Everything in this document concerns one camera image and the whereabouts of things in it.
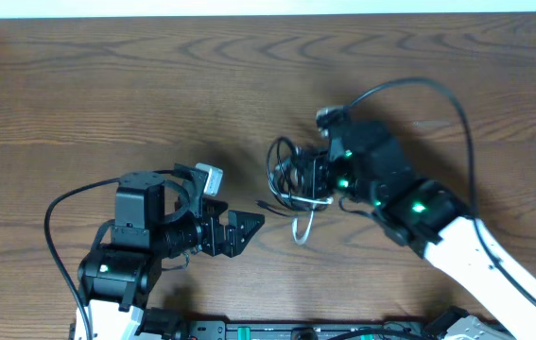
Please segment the green clip on rail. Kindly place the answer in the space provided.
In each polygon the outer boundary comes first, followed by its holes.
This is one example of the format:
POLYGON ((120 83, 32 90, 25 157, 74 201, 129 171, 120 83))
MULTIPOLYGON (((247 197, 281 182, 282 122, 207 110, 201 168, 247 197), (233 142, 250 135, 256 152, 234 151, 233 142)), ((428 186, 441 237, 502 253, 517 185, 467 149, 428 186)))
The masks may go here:
POLYGON ((251 340, 251 328, 247 326, 241 326, 237 328, 237 340, 251 340))

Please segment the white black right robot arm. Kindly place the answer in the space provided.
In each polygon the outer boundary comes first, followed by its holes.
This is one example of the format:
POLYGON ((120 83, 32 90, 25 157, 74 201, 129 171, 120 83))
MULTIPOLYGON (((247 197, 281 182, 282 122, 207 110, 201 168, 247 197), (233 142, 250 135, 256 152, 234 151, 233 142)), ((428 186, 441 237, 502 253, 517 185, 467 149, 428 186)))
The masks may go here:
POLYGON ((372 206, 369 218, 395 244, 460 284, 516 339, 536 339, 536 279, 467 205, 416 174, 387 127, 338 123, 324 148, 295 147, 290 165, 307 196, 340 193, 372 206))

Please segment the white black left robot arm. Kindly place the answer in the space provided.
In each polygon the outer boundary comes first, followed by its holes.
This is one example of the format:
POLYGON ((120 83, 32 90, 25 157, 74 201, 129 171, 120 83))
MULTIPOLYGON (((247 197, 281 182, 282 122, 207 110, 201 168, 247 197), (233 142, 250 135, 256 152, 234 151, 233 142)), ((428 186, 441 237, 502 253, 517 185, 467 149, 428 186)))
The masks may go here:
POLYGON ((259 213, 216 200, 219 169, 205 164, 118 178, 115 217, 96 233, 78 268, 82 306, 72 339, 190 339, 177 312, 149 308, 163 261, 203 252, 240 255, 264 225, 259 213))

